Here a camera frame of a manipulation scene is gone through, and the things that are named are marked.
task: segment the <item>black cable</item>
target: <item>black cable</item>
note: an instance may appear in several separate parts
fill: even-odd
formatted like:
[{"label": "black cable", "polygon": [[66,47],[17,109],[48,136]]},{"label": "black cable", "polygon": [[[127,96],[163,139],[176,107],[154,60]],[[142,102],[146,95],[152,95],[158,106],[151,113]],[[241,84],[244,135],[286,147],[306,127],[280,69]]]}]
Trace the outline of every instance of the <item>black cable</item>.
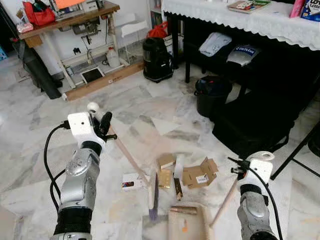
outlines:
[{"label": "black cable", "polygon": [[107,38],[108,38],[108,31],[109,31],[109,21],[108,17],[105,19],[105,44],[107,44]]},{"label": "black cable", "polygon": [[95,65],[97,65],[96,62],[95,62],[95,60],[94,60],[94,58],[92,57],[92,55],[91,55],[91,53],[90,53],[90,51],[92,51],[92,49],[87,47],[87,44],[86,44],[83,36],[81,37],[81,40],[82,40],[82,42],[83,42],[83,44],[84,44],[84,46],[85,46],[85,48],[86,48],[86,58],[87,58],[87,60],[89,61],[89,55],[90,55],[93,63],[94,63]]},{"label": "black cable", "polygon": [[[239,164],[239,162],[241,161],[238,161],[238,160],[235,160],[231,157],[228,157],[228,159],[230,159],[231,161]],[[265,181],[256,173],[256,171],[254,171],[253,169],[251,169],[250,167],[246,167],[245,169],[248,169],[250,172],[252,172],[259,180],[260,182],[263,184],[265,190],[268,192],[269,194],[269,197],[271,199],[271,202],[272,202],[272,205],[273,205],[273,210],[274,210],[274,217],[275,217],[275,222],[276,222],[276,228],[278,230],[278,235],[279,235],[279,238],[280,240],[283,240],[283,237],[282,237],[282,233],[281,233],[281,227],[280,227],[280,221],[279,221],[279,214],[278,214],[278,209],[277,209],[277,205],[276,205],[276,202],[275,202],[275,199],[274,197],[272,196],[271,194],[271,191],[269,190],[269,187],[268,185],[265,183]]]},{"label": "black cable", "polygon": [[57,180],[62,174],[65,173],[65,171],[66,171],[66,170],[63,169],[61,172],[59,172],[59,174],[54,177],[54,181],[52,181],[51,184],[50,184],[50,196],[51,196],[51,199],[52,199],[52,201],[53,201],[53,204],[54,204],[54,206],[55,206],[55,209],[56,209],[56,212],[57,212],[57,213],[58,213],[58,211],[59,211],[59,205],[58,205],[57,200],[56,200],[55,195],[54,195],[54,184],[55,184],[56,180]]},{"label": "black cable", "polygon": [[60,124],[59,126],[56,126],[54,129],[52,129],[52,131],[49,133],[48,137],[46,138],[46,141],[45,141],[45,145],[44,145],[44,150],[43,150],[43,161],[44,161],[44,167],[45,167],[45,170],[46,172],[48,173],[49,175],[49,178],[51,180],[51,182],[53,182],[53,186],[56,190],[56,193],[58,194],[59,198],[60,198],[60,190],[59,190],[59,187],[54,179],[54,176],[52,176],[52,173],[49,169],[49,166],[48,166],[48,160],[47,160],[47,152],[48,152],[48,145],[49,145],[49,142],[50,142],[50,138],[52,136],[52,134],[54,134],[54,132],[60,128],[63,128],[64,127],[64,124]]},{"label": "black cable", "polygon": [[107,57],[105,57],[105,60],[102,60],[102,64],[106,66],[109,65]]},{"label": "black cable", "polygon": [[56,201],[56,198],[55,198],[55,195],[54,195],[54,191],[53,191],[53,186],[56,190],[56,193],[58,194],[59,196],[59,199],[61,197],[61,193],[60,193],[60,190],[59,190],[59,187],[56,183],[56,179],[61,176],[62,173],[59,173],[56,177],[53,177],[50,169],[49,169],[49,166],[48,166],[48,160],[47,160],[47,153],[48,153],[48,145],[49,145],[49,142],[50,142],[50,139],[51,139],[51,136],[54,134],[54,132],[60,128],[65,128],[65,129],[70,129],[70,124],[69,122],[66,120],[64,121],[62,124],[60,124],[59,126],[56,126],[54,129],[52,129],[52,131],[49,133],[48,137],[46,138],[46,141],[45,141],[45,145],[44,145],[44,150],[43,150],[43,162],[44,162],[44,167],[45,167],[45,170],[46,172],[48,173],[48,176],[51,180],[51,184],[50,184],[50,189],[52,188],[52,190],[50,191],[50,195],[51,195],[51,199],[53,201],[53,204],[55,206],[55,208],[57,209],[58,211],[58,204],[57,204],[57,201]]}]

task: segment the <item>broom handle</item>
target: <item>broom handle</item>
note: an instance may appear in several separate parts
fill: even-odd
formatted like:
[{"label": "broom handle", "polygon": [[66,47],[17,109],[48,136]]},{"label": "broom handle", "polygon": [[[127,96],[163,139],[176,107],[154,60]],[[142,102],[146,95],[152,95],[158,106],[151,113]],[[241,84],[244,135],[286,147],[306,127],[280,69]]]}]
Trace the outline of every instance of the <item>broom handle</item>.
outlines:
[{"label": "broom handle", "polygon": [[230,190],[229,190],[228,194],[226,195],[225,199],[223,200],[223,203],[222,203],[221,207],[219,208],[218,212],[216,213],[212,223],[209,225],[210,228],[212,228],[216,224],[216,222],[220,218],[222,212],[224,211],[224,209],[229,204],[232,196],[234,195],[234,192],[235,192],[235,189],[236,189],[236,186],[237,186],[237,181],[238,181],[237,179],[234,180],[234,182],[232,184],[232,187],[230,188]]},{"label": "broom handle", "polygon": [[[115,131],[113,130],[112,126],[110,126],[109,128],[109,132],[111,134],[116,134]],[[144,171],[141,170],[141,168],[138,166],[138,164],[136,163],[136,161],[134,160],[134,158],[132,157],[132,155],[130,154],[130,152],[127,150],[126,146],[122,143],[122,141],[119,139],[119,137],[117,137],[117,139],[115,140],[116,145],[120,148],[120,150],[122,151],[122,153],[125,155],[125,157],[128,159],[128,161],[131,163],[132,167],[136,170],[136,172],[139,174],[139,176],[142,178],[142,180],[144,181],[144,183],[149,186],[150,183],[146,178],[146,175],[144,173]]]}]

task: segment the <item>marble floor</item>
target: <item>marble floor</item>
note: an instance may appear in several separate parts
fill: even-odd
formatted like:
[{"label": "marble floor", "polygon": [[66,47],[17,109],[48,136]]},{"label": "marble floor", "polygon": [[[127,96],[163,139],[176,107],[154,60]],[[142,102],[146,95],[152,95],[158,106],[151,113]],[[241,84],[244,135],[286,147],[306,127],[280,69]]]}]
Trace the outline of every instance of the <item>marble floor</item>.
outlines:
[{"label": "marble floor", "polygon": [[[155,168],[155,159],[163,153],[182,155],[187,167],[199,165],[206,156],[213,158],[219,172],[210,186],[182,189],[182,202],[202,204],[208,221],[213,219],[236,178],[230,173],[234,165],[226,157],[236,156],[212,135],[213,123],[197,113],[194,83],[202,76],[197,67],[192,66],[189,84],[184,83],[181,65],[171,79],[159,84],[144,79],[142,72],[138,72],[81,99],[66,102],[50,100],[30,80],[18,82],[15,71],[20,65],[15,56],[0,62],[0,239],[47,240],[53,234],[57,213],[50,199],[49,178],[43,164],[45,140],[50,130],[66,120],[68,114],[86,111],[91,101],[113,113],[113,128],[142,168]],[[238,85],[233,86],[228,101],[237,97],[239,89]],[[289,143],[274,153],[274,169],[319,117],[320,94],[295,121]],[[53,175],[65,167],[75,148],[76,142],[69,130],[58,130],[52,136],[48,161]],[[147,192],[122,192],[123,174],[134,171],[113,142],[107,143],[107,149],[101,156],[97,180],[91,222],[93,239],[168,239],[168,210],[177,204],[175,190],[159,190],[158,221],[149,222]],[[297,159],[320,172],[320,159],[307,147]],[[63,180],[62,176],[58,183],[61,185]],[[320,240],[319,184],[319,178],[295,163],[290,163],[270,182],[284,239]],[[239,196],[236,192],[210,230],[210,239],[241,239],[237,217]],[[277,234],[273,208],[269,206],[269,210],[270,224]]]}]

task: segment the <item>red bag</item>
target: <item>red bag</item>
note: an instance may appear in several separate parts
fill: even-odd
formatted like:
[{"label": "red bag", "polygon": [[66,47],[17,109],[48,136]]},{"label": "red bag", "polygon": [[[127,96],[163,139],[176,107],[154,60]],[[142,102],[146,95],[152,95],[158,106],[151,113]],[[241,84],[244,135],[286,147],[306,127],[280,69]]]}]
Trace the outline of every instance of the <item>red bag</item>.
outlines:
[{"label": "red bag", "polygon": [[35,12],[31,2],[23,2],[24,10],[26,16],[28,17],[30,23],[41,26],[56,20],[54,12],[50,7],[47,7],[44,11]]},{"label": "red bag", "polygon": [[148,38],[165,38],[168,36],[166,28],[168,27],[168,22],[165,21],[162,24],[156,25],[154,29],[151,29],[148,32]]}]

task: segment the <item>cardboard box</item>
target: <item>cardboard box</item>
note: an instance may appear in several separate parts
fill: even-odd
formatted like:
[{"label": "cardboard box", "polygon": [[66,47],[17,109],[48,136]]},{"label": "cardboard box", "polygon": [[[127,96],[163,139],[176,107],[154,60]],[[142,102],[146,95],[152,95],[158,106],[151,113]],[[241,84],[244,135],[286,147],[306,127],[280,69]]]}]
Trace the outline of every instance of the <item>cardboard box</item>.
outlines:
[{"label": "cardboard box", "polygon": [[320,2],[318,0],[306,0],[301,18],[320,22]]},{"label": "cardboard box", "polygon": [[200,166],[183,168],[182,183],[190,189],[209,186],[217,177],[216,172],[218,172],[216,163],[206,157]]},{"label": "cardboard box", "polygon": [[171,153],[168,153],[158,158],[157,162],[160,169],[165,169],[175,164],[176,160]]}]

